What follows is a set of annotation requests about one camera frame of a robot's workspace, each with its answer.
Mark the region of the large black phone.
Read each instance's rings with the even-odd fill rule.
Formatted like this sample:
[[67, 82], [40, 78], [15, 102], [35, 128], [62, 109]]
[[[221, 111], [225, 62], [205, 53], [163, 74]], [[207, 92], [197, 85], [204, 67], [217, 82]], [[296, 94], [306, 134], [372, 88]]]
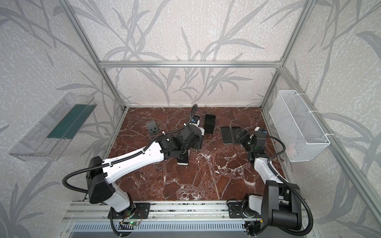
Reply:
[[230, 127], [221, 127], [220, 131], [223, 144], [232, 144], [234, 142]]

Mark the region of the grey phone stand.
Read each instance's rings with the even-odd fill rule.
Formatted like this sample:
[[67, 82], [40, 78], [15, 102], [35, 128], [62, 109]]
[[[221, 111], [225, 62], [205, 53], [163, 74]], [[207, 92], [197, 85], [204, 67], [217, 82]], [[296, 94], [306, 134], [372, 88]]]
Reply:
[[148, 134], [150, 136], [157, 135], [159, 133], [159, 127], [157, 126], [156, 122], [154, 120], [149, 121], [146, 123]]

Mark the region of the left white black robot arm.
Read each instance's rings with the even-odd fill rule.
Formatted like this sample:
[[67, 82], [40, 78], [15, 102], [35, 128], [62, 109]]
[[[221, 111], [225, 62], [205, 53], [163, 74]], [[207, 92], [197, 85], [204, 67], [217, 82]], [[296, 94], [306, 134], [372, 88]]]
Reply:
[[100, 169], [86, 173], [89, 202], [106, 203], [116, 212], [123, 212], [133, 206], [127, 192], [122, 191], [115, 182], [121, 177], [150, 164], [177, 158], [178, 164], [187, 165], [190, 149], [201, 149], [204, 129], [189, 124], [176, 136], [161, 135], [148, 148], [141, 148], [122, 156], [102, 160], [91, 159], [89, 167], [102, 166]]

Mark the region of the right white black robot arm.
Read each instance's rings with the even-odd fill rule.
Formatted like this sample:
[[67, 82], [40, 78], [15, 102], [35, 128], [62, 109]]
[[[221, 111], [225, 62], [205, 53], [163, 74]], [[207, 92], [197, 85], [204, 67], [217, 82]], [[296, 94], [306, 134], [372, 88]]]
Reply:
[[281, 180], [265, 152], [267, 133], [260, 128], [253, 134], [238, 129], [235, 140], [246, 150], [248, 161], [265, 184], [264, 194], [247, 193], [242, 212], [247, 218], [261, 216], [265, 225], [299, 231], [302, 228], [301, 201]]

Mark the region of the black phone white case centre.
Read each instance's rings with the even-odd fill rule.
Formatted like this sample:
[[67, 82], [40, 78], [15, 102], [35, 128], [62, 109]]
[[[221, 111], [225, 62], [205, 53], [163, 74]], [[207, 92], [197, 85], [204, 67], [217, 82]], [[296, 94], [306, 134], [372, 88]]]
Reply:
[[187, 166], [189, 164], [189, 150], [184, 150], [180, 153], [180, 155], [177, 157], [177, 164], [181, 166]]

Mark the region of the green circuit board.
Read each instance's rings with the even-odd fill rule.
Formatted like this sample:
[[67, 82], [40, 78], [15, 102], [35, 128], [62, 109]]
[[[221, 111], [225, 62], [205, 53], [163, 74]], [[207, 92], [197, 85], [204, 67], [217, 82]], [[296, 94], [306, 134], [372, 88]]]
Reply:
[[141, 221], [123, 221], [120, 223], [119, 228], [121, 230], [134, 230], [140, 223]]

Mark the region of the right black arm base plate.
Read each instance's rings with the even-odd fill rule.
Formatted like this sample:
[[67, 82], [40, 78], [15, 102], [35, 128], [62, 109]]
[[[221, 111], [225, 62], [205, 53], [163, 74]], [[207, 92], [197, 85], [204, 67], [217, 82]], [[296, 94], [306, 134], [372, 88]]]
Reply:
[[228, 213], [231, 219], [245, 219], [247, 218], [243, 213], [242, 201], [228, 200]]

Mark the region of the aluminium frame horizontal bar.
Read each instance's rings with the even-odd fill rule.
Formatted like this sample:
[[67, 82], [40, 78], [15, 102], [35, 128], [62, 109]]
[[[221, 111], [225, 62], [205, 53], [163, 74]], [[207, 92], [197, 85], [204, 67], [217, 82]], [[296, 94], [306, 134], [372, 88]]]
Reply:
[[279, 61], [101, 61], [103, 68], [112, 67], [259, 67], [277, 68]]

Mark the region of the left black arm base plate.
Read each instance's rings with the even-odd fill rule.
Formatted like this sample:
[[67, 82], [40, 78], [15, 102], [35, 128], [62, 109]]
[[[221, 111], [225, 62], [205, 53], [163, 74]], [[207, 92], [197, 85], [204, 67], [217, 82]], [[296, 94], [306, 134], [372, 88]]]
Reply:
[[116, 212], [113, 208], [113, 212], [109, 212], [108, 219], [147, 219], [150, 211], [151, 204], [149, 202], [137, 202], [123, 210], [122, 212]]

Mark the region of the aluminium front rail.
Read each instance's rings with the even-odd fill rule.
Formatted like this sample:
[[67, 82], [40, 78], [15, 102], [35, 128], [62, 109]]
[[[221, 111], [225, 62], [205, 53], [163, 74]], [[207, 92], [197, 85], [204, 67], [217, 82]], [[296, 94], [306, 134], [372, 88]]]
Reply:
[[[227, 201], [149, 201], [151, 204], [147, 219], [127, 219], [136, 221], [255, 221], [260, 215], [245, 219], [229, 218]], [[88, 201], [72, 202], [63, 220], [69, 221], [107, 221], [110, 206]]]

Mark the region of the clear plastic wall bin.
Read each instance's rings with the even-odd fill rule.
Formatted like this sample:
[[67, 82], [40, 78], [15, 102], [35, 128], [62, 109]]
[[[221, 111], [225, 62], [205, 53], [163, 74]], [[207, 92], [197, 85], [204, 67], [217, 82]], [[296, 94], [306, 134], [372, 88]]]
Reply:
[[9, 152], [22, 161], [57, 161], [97, 104], [93, 96], [67, 93]]

